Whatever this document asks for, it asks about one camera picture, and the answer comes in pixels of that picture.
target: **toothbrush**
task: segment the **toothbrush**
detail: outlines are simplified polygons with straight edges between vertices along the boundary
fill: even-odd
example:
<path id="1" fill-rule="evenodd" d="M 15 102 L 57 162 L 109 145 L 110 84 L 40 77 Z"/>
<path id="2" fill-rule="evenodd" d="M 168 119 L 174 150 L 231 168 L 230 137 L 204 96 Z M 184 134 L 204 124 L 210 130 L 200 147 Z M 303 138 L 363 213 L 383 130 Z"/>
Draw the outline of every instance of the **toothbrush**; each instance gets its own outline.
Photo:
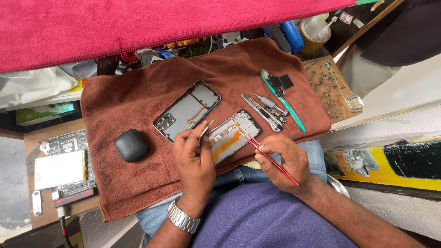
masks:
<path id="1" fill-rule="evenodd" d="M 292 107 L 285 101 L 285 98 L 283 97 L 278 97 L 275 90 L 273 89 L 273 87 L 269 84 L 269 82 L 267 80 L 269 80 L 269 73 L 266 70 L 262 70 L 260 72 L 260 76 L 262 76 L 263 81 L 266 83 L 266 85 L 268 86 L 268 88 L 271 90 L 271 92 L 283 103 L 283 105 L 285 105 L 286 109 L 290 112 L 290 114 L 292 115 L 292 117 L 294 118 L 295 122 L 297 123 L 297 125 L 299 126 L 299 128 L 303 131 L 306 132 L 305 126 L 303 125 L 302 120 L 299 118 L 299 116 L 295 113 L 295 111 L 292 109 Z"/>

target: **pink towel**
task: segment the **pink towel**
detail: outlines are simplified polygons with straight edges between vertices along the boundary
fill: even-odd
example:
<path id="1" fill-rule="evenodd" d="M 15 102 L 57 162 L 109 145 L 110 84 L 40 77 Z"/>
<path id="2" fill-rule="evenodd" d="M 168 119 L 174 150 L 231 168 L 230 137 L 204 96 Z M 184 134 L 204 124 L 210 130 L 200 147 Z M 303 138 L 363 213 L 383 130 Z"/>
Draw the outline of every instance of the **pink towel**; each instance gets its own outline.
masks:
<path id="1" fill-rule="evenodd" d="M 12 0 L 0 7 L 0 73 L 247 30 L 356 5 L 354 0 Z"/>

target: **wristwatch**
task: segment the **wristwatch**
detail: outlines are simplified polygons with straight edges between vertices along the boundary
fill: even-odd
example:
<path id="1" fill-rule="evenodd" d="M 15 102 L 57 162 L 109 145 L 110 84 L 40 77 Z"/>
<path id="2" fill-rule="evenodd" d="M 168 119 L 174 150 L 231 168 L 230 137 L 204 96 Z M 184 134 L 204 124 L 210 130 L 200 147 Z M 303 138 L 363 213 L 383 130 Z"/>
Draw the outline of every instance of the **wristwatch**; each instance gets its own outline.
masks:
<path id="1" fill-rule="evenodd" d="M 180 196 L 176 197 L 170 206 L 167 209 L 167 215 L 170 220 L 182 230 L 195 233 L 198 228 L 199 222 L 201 219 L 195 219 L 193 217 L 188 216 L 182 210 L 178 208 L 176 202 L 179 200 Z"/>

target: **black cable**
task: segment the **black cable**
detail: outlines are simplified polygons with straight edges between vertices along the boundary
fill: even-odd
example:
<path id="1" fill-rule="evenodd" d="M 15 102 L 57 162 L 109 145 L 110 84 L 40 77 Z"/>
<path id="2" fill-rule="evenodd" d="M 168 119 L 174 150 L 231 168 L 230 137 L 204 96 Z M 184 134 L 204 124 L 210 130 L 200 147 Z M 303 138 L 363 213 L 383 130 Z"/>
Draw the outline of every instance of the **black cable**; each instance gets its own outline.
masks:
<path id="1" fill-rule="evenodd" d="M 64 225 L 64 216 L 60 217 L 61 229 L 63 230 L 64 242 L 67 244 L 68 248 L 73 248 L 71 242 L 69 241 L 66 233 L 66 226 Z"/>

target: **man's left hand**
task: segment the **man's left hand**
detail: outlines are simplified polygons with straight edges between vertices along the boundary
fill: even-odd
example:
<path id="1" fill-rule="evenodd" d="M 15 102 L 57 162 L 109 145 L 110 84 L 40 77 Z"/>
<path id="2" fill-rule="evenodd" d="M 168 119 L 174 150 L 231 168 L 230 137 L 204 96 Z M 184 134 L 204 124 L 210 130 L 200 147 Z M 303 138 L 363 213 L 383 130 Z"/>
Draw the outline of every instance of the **man's left hand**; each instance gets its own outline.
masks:
<path id="1" fill-rule="evenodd" d="M 200 218 L 208 203 L 216 179 L 213 153 L 208 135 L 201 139 L 201 156 L 196 156 L 199 136 L 207 127 L 203 121 L 195 129 L 187 129 L 175 136 L 173 155 L 182 183 L 178 207 L 193 218 Z"/>

